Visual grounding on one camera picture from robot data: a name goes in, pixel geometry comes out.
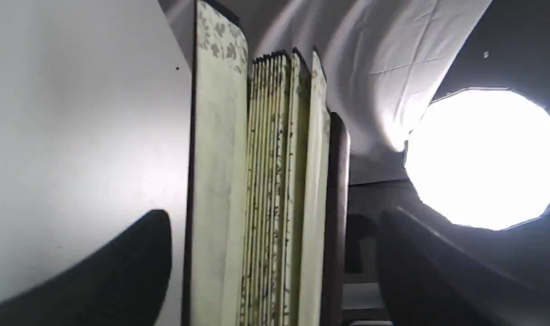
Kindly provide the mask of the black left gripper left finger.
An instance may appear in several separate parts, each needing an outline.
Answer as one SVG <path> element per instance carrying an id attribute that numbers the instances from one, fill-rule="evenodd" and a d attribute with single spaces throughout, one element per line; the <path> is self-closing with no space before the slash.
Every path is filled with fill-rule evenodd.
<path id="1" fill-rule="evenodd" d="M 153 326 L 171 272 L 171 221 L 154 209 L 72 268 L 1 302 L 0 326 Z"/>

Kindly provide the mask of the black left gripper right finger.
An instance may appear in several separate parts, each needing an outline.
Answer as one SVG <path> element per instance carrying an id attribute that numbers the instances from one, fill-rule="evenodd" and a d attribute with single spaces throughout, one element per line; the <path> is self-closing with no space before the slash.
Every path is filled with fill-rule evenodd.
<path id="1" fill-rule="evenodd" d="M 476 258 L 396 208 L 382 213 L 376 269 L 394 326 L 550 326 L 550 294 Z"/>

